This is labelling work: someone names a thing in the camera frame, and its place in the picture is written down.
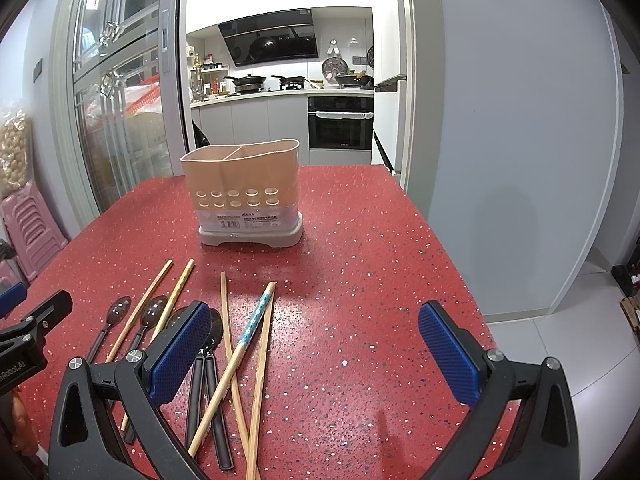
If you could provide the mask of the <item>left hand of person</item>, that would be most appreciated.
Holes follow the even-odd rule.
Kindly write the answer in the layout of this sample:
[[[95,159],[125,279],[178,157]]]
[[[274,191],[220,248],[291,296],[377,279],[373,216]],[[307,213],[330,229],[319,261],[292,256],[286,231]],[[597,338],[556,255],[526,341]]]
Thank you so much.
[[[11,415],[14,426],[12,448],[25,456],[35,455],[38,451],[37,438],[18,389],[12,391]]]

